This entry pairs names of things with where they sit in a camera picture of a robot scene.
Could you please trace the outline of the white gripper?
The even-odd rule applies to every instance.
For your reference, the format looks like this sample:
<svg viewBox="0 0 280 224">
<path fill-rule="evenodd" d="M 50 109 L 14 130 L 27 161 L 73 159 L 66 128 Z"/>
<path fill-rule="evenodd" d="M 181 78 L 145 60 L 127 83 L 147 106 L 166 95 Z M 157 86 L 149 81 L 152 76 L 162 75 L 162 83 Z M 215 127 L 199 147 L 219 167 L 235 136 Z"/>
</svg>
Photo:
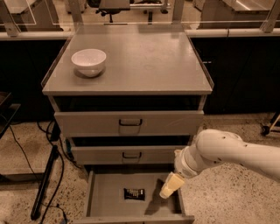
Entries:
<svg viewBox="0 0 280 224">
<path fill-rule="evenodd" d="M 186 146 L 183 150 L 175 150 L 174 155 L 176 173 L 171 172 L 167 176 L 159 193 L 163 199 L 168 199 L 177 191 L 185 183 L 184 178 L 194 178 L 203 171 L 203 160 L 195 146 Z"/>
</svg>

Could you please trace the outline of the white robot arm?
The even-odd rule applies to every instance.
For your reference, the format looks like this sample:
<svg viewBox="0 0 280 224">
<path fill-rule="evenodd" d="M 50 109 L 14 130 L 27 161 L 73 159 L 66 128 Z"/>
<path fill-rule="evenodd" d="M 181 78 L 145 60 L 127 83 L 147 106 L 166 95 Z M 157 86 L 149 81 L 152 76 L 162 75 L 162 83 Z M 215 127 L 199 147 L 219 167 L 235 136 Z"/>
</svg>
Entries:
<svg viewBox="0 0 280 224">
<path fill-rule="evenodd" d="M 166 178 L 159 196 L 168 199 L 186 181 L 205 169 L 232 163 L 244 166 L 275 181 L 280 180 L 280 148 L 246 143 L 235 133 L 202 130 L 194 143 L 174 151 L 174 171 Z"/>
</svg>

